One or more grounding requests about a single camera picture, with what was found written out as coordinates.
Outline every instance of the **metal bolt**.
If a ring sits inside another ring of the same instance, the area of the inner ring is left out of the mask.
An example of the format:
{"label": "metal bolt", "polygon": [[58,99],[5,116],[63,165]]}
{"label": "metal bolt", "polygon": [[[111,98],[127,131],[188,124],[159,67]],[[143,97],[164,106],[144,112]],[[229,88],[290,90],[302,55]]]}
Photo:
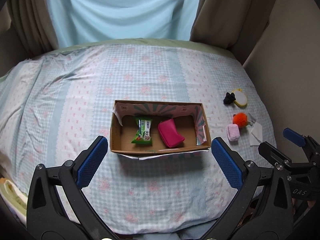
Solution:
{"label": "metal bolt", "polygon": [[277,164],[277,165],[276,165],[276,168],[277,168],[279,171],[282,171],[282,170],[283,170],[283,166],[280,165],[280,164]]}
{"label": "metal bolt", "polygon": [[41,164],[41,163],[36,166],[37,170],[41,170],[42,168],[43,168],[43,164]]}
{"label": "metal bolt", "polygon": [[253,166],[254,166],[254,162],[253,162],[253,161],[246,161],[245,164],[246,164],[248,167],[253,167]]}
{"label": "metal bolt", "polygon": [[73,161],[72,161],[72,160],[67,160],[67,161],[65,161],[65,163],[64,163],[64,165],[67,166],[67,167],[70,167],[72,164],[73,164]]}

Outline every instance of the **orange pom-pom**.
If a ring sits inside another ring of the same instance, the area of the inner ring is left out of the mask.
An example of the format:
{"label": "orange pom-pom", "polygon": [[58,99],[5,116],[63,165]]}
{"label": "orange pom-pom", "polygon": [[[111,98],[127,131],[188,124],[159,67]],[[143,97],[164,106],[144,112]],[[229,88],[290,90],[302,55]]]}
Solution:
{"label": "orange pom-pom", "polygon": [[248,117],[245,113],[238,113],[233,116],[233,123],[239,128],[245,127],[248,124]]}

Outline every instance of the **open box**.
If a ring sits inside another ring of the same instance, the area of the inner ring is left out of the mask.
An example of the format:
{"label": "open box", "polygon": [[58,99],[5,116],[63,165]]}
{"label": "open box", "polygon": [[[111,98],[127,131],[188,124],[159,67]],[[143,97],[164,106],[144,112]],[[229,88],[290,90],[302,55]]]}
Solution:
{"label": "open box", "polygon": [[[138,130],[134,116],[152,118],[152,146],[131,143]],[[158,124],[170,118],[174,119],[178,133],[185,137],[176,148],[168,148],[158,132]],[[110,149],[114,153],[150,156],[194,152],[209,147],[209,127],[201,103],[115,101],[110,129]]]}

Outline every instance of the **green wet wipes pack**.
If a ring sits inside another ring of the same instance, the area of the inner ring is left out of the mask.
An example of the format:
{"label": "green wet wipes pack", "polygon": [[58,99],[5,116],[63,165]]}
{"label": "green wet wipes pack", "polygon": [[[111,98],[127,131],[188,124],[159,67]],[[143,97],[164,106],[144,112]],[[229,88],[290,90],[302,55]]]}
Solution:
{"label": "green wet wipes pack", "polygon": [[152,145],[152,138],[150,137],[151,118],[138,116],[135,117],[138,125],[138,131],[131,143]]}

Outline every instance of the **blue gripper pad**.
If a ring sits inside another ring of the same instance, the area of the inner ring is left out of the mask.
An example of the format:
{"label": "blue gripper pad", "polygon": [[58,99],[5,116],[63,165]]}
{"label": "blue gripper pad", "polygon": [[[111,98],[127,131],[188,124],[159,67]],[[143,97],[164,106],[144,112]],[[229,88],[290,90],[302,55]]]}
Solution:
{"label": "blue gripper pad", "polygon": [[76,182],[78,188],[89,186],[107,152],[108,140],[103,137],[78,169]]}
{"label": "blue gripper pad", "polygon": [[236,165],[227,150],[222,146],[217,138],[212,140],[211,152],[220,168],[222,169],[222,172],[227,178],[230,186],[239,190],[243,184],[242,171]]}
{"label": "blue gripper pad", "polygon": [[286,128],[283,130],[283,137],[288,139],[289,141],[293,142],[295,145],[299,147],[305,147],[306,141],[305,139],[295,131],[291,130],[290,128]]}

